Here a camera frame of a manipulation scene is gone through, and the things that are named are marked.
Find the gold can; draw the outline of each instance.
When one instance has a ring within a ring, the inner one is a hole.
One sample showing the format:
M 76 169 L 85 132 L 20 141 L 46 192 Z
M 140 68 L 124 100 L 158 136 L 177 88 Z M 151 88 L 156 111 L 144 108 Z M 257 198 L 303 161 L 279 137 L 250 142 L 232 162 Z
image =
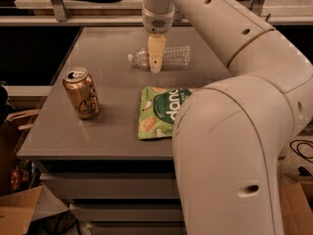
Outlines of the gold can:
M 86 68 L 68 70 L 63 85 L 79 118 L 93 118 L 98 114 L 99 100 L 92 76 Z
M 10 172 L 9 175 L 9 192 L 14 193 L 21 191 L 22 185 L 21 185 L 21 172 L 18 169 L 14 169 Z

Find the cable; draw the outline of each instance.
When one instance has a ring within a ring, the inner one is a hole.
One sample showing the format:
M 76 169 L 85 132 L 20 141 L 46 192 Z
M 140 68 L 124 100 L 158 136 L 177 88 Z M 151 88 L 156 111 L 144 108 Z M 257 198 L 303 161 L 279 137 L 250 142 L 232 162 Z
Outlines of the cable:
M 269 13 L 269 14 L 267 15 L 266 19 L 265 19 L 265 22 L 268 22 L 269 19 L 271 18 L 271 16 L 272 16 L 272 14 Z
M 312 151 L 313 151 L 313 142 L 312 141 L 308 141 L 308 140 L 293 140 L 291 143 L 290 143 L 290 147 L 291 149 L 297 154 L 299 155 L 300 157 L 302 157 L 304 160 L 310 162 L 313 164 L 313 161 L 311 161 L 313 159 L 313 156 L 312 157 L 307 157 L 305 155 L 303 155 L 301 152 L 300 152 L 300 146 L 303 146 L 303 145 L 306 145 L 306 146 L 309 146 L 310 148 L 312 148 Z
M 50 231 L 49 228 L 47 227 L 47 224 L 45 222 L 45 219 L 43 219 L 43 229 L 45 230 L 46 233 L 48 233 L 49 235 L 62 235 L 62 234 L 66 234 L 66 232 L 68 232 L 77 222 L 77 220 L 75 219 L 74 222 L 69 225 L 68 227 L 66 226 L 67 224 L 67 219 L 68 219 L 68 216 L 70 215 L 70 212 L 67 211 L 65 213 L 63 213 L 60 218 L 58 218 L 58 221 L 55 225 L 55 228 L 54 228 L 54 231 Z M 62 223 L 63 219 L 66 218 L 66 224 L 64 225 L 64 227 L 62 228 L 62 231 L 58 231 L 59 230 L 59 226 L 60 224 Z
M 78 235 L 82 235 L 81 231 L 80 231 L 80 227 L 79 227 L 79 221 L 76 221 L 76 230 L 78 232 Z

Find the green snack bag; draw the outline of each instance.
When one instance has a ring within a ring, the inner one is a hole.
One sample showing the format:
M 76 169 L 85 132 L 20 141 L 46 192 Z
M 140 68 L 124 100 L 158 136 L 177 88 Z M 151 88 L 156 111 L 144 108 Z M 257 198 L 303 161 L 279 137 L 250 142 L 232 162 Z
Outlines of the green snack bag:
M 196 90 L 145 87 L 141 97 L 139 139 L 171 137 L 180 106 Z

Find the bottle cap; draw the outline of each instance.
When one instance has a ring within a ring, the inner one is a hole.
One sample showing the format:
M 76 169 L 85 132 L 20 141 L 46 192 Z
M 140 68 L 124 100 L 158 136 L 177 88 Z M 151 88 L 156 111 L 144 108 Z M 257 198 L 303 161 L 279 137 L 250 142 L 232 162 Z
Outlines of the bottle cap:
M 135 56 L 133 54 L 128 54 L 128 62 L 131 64 L 135 63 Z
M 149 64 L 152 73 L 158 73 L 162 66 L 166 39 L 163 34 L 153 33 L 148 39 Z

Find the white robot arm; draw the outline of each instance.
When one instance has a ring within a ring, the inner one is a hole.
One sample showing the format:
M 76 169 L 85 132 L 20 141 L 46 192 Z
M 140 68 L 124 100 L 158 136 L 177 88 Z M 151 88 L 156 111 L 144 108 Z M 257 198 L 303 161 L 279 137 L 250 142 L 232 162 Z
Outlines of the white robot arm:
M 234 75 L 194 93 L 175 120 L 187 232 L 284 234 L 277 160 L 312 119 L 312 65 L 235 0 L 171 1 Z

